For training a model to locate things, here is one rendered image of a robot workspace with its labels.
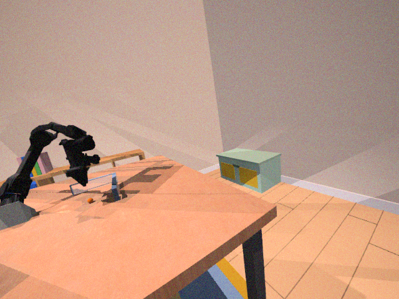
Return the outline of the clear low corner wall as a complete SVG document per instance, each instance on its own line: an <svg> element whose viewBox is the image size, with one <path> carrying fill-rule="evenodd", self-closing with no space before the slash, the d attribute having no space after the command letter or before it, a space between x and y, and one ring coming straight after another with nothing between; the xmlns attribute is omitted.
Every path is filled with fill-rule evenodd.
<svg viewBox="0 0 399 299"><path fill-rule="evenodd" d="M79 193L82 193L85 191L91 191L93 189L97 189L99 187L106 186L111 183L112 183L112 174L108 175L108 176L104 176L102 178L88 181L88 184L86 184L86 187L83 187L81 184L73 185L70 187L73 192L73 195L76 195L76 194L79 194ZM118 195L120 197L118 177L117 177L117 191L118 191Z"/></svg>

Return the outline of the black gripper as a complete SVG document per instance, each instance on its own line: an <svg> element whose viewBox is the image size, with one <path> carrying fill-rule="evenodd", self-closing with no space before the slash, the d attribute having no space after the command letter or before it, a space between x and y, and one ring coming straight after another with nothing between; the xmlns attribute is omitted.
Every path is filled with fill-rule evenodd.
<svg viewBox="0 0 399 299"><path fill-rule="evenodd" d="M66 172L65 175L68 177L72 177L74 180L76 180L79 184L81 184L83 187L86 187L86 184L88 184L88 174L87 171L89 170L90 163L85 163L81 164L81 156L82 152L74 153L74 154L68 154L66 155L67 158L66 160L69 161L70 166Z"/></svg>

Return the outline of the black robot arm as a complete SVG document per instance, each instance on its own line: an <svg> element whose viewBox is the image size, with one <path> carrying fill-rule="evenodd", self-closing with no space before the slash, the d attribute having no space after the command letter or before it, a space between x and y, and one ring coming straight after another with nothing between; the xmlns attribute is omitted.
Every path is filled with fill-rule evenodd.
<svg viewBox="0 0 399 299"><path fill-rule="evenodd" d="M48 129L56 131L56 133L53 134L46 131ZM74 125L64 126L51 122L48 125L40 125L33 129L29 138L31 145L25 157L21 161L18 170L15 174L8 177L6 182L1 185L0 207L18 201L24 203L26 196L29 194L29 189L32 183L32 179L30 177L31 171L33 170L43 148L49 145L52 140L57 139L58 133L62 133L66 137L72 138L70 140L62 139L59 143L59 145L63 145L66 155L88 151L95 148L95 141L92 139L93 136L87 135L86 131L81 130ZM87 153L85 155L82 153L80 162L81 164L99 164L100 157L98 154L87 156Z"/></svg>

